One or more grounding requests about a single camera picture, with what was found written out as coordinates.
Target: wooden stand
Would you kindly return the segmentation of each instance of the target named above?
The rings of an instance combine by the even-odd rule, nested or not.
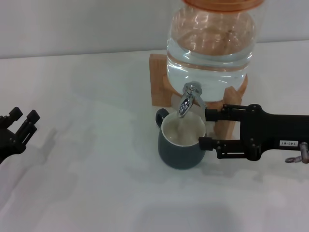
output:
[[[176,94],[181,96],[170,85],[166,72],[167,56],[159,54],[151,54],[149,57],[151,98],[153,106],[171,107],[171,96]],[[241,105],[242,96],[244,95],[248,85],[248,77],[246,76],[242,86],[236,91],[233,87],[225,89],[222,101],[206,102],[210,109],[220,110],[223,104]],[[214,126],[214,132],[219,139],[230,140],[232,138],[235,122],[218,121]]]

